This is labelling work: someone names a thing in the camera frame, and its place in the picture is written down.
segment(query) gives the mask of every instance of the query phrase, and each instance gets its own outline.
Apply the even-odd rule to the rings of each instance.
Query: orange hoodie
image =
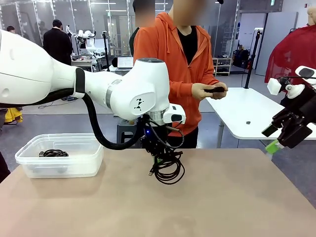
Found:
[[[154,27],[140,28],[135,38],[134,62],[139,58],[158,58],[166,63],[170,80],[169,100],[181,105],[186,112],[186,122],[179,126],[185,135],[196,129],[201,121],[200,101],[192,96],[192,84],[218,83],[213,75],[210,39],[209,34],[197,26],[197,53],[188,65],[177,27],[165,12],[156,17]],[[177,132],[170,135],[180,136]]]

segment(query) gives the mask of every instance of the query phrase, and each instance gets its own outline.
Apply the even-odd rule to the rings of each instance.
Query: black shirt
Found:
[[[178,35],[183,47],[184,54],[187,58],[188,65],[192,62],[195,54],[198,51],[198,34],[197,28],[195,26],[191,26],[192,32],[191,34],[184,36],[179,30]]]
[[[44,34],[43,48],[57,61],[71,65],[73,45],[69,36],[57,28],[52,28]]]
[[[137,29],[134,31],[134,33],[129,39],[129,47],[130,47],[130,52],[132,56],[134,56],[134,41],[135,41],[135,37],[138,31],[139,31],[139,27],[137,27]]]

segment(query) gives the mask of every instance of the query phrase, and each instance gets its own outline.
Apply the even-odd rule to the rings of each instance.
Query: door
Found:
[[[290,30],[296,27],[297,16],[297,12],[273,12],[268,14],[256,70],[257,75],[266,75],[272,51],[289,34]]]

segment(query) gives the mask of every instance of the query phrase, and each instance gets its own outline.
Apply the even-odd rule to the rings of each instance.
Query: clear plastic box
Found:
[[[59,149],[68,157],[39,157],[41,151]],[[94,134],[47,134],[29,141],[16,154],[30,178],[77,178],[95,176],[103,159],[103,147]]]

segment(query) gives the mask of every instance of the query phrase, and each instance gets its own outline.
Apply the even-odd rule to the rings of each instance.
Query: robot logo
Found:
[[[139,109],[139,111],[142,111],[142,109],[140,108],[140,105],[144,102],[142,99],[137,99],[136,101],[138,101],[138,106],[134,107],[134,109]]]

